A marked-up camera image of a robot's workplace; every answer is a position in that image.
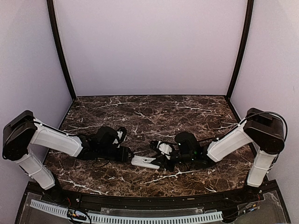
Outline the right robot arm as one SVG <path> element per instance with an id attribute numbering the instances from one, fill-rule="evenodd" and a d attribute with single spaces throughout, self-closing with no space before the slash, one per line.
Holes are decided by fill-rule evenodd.
<path id="1" fill-rule="evenodd" d="M 209 138 L 207 146 L 201 146 L 189 132 L 177 134 L 174 143 L 152 141 L 150 145 L 158 156 L 162 156 L 158 165 L 173 171 L 177 163 L 190 162 L 200 168 L 209 168 L 244 145 L 255 143 L 259 150 L 247 175 L 247 185 L 238 193 L 238 198 L 247 203 L 256 196 L 256 188 L 283 151 L 287 134 L 287 122 L 280 114 L 251 108 L 246 117 L 225 135 Z"/>

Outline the white remote control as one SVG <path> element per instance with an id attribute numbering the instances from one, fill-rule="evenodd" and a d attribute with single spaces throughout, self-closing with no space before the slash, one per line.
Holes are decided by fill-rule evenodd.
<path id="1" fill-rule="evenodd" d="M 151 163 L 154 160 L 155 158 L 148 158 L 135 155 L 131 160 L 131 164 L 143 168 L 159 169 L 160 166 Z"/>

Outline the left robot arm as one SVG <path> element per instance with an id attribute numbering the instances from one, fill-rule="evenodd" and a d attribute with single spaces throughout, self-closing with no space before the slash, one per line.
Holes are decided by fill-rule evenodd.
<path id="1" fill-rule="evenodd" d="M 14 161 L 32 177 L 55 203 L 63 203 L 66 193 L 43 163 L 32 153 L 29 145 L 40 145 L 83 161 L 103 158 L 127 162 L 134 154 L 122 146 L 127 130 L 101 126 L 95 134 L 69 134 L 44 124 L 25 110 L 3 128 L 2 157 Z"/>

